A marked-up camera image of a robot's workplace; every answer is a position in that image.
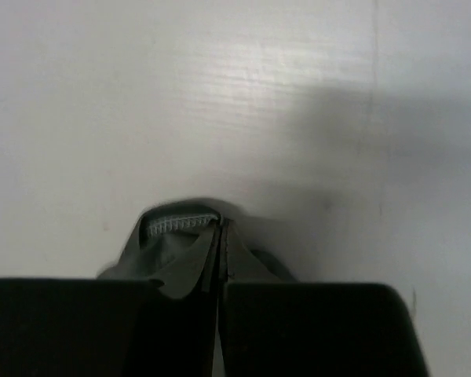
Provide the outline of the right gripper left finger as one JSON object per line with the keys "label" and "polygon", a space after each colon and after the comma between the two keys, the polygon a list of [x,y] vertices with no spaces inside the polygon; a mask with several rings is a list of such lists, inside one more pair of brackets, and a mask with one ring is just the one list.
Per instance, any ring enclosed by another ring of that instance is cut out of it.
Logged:
{"label": "right gripper left finger", "polygon": [[211,375],[218,235],[145,278],[0,278],[0,376]]}

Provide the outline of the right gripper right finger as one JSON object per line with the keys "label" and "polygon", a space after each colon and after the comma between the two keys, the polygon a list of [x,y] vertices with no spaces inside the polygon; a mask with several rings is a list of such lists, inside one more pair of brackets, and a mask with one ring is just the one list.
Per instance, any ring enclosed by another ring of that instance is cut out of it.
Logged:
{"label": "right gripper right finger", "polygon": [[220,239],[218,328],[228,376],[427,376],[409,311],[384,284],[271,272],[233,222]]}

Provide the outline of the dark grey t-shirt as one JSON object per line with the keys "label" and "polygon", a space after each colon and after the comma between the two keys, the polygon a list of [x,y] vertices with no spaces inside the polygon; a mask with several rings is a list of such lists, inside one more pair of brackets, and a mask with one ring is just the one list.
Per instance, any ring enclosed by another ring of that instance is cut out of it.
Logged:
{"label": "dark grey t-shirt", "polygon": [[267,251],[250,249],[230,204],[207,198],[149,207],[137,219],[119,258],[102,280],[159,280],[161,292],[185,298],[211,273],[224,282],[294,283],[289,269]]}

